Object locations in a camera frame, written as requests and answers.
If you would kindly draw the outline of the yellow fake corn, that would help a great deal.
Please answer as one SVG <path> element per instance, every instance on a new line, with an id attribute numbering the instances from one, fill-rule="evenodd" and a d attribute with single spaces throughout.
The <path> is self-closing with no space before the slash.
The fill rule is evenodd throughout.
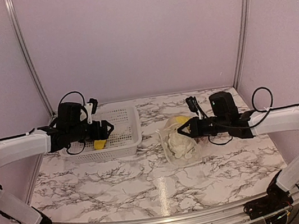
<path id="1" fill-rule="evenodd" d="M 178 124 L 184 124 L 189 121 L 190 117 L 188 116 L 175 116 L 175 122 Z"/>
<path id="2" fill-rule="evenodd" d="M 93 148 L 94 148 L 94 150 L 102 150 L 102 149 L 105 148 L 106 143 L 107 143 L 106 139 L 105 140 L 102 140 L 102 139 L 101 140 L 95 140 L 93 142 Z"/>

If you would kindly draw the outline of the white fake cauliflower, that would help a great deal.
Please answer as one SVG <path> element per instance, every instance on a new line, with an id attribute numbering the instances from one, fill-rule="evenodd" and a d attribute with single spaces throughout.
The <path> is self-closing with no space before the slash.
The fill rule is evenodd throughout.
<path id="1" fill-rule="evenodd" d="M 191 159 L 196 145 L 192 138 L 178 134 L 177 131 L 168 133 L 168 148 L 177 159 Z"/>

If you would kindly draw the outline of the clear zip top bag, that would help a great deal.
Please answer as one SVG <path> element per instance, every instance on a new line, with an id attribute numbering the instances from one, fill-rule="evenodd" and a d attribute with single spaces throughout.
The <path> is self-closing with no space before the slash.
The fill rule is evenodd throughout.
<path id="1" fill-rule="evenodd" d="M 175 167 L 190 167 L 202 162 L 200 145 L 196 140 L 178 133 L 190 117 L 173 116 L 168 119 L 165 126 L 156 130 L 165 157 Z"/>

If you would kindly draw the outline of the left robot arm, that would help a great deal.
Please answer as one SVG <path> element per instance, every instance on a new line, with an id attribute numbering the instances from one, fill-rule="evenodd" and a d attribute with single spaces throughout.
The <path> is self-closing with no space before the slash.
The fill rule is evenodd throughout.
<path id="1" fill-rule="evenodd" d="M 71 156 L 81 154 L 81 150 L 71 152 L 74 143 L 103 143 L 115 128 L 107 120 L 93 119 L 97 106 L 98 101 L 93 98 L 82 98 L 79 103 L 68 102 L 62 97 L 56 115 L 45 126 L 0 138 L 0 177 L 4 172 L 13 176 L 12 168 L 21 167 L 24 162 L 42 158 L 45 154 L 61 150 L 66 150 Z M 1 183 L 0 214 L 19 224 L 53 224 L 43 212 L 28 205 L 13 191 L 7 191 Z"/>

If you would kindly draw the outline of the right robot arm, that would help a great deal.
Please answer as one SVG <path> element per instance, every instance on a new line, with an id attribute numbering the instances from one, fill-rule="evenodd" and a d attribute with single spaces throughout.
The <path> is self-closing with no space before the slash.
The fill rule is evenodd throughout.
<path id="1" fill-rule="evenodd" d="M 252 139 L 262 134 L 299 131 L 299 103 L 267 109 L 253 108 L 240 113 L 228 92 L 217 92 L 209 97 L 213 116 L 208 116 L 194 97 L 186 103 L 197 117 L 189 119 L 177 132 L 190 138 L 216 136 L 228 133 L 233 138 Z M 264 197 L 264 207 L 276 211 L 284 202 L 285 195 L 299 182 L 299 156 L 272 180 Z"/>

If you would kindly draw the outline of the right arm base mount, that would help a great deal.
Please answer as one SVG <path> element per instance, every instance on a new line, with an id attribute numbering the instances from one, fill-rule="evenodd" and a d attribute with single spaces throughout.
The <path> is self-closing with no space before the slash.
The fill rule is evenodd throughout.
<path id="1" fill-rule="evenodd" d="M 244 204 L 243 210 L 251 220 L 255 220 L 290 206 L 293 202 L 289 192 L 282 190 L 276 183 L 273 183 L 268 186 L 266 196 L 247 202 Z"/>

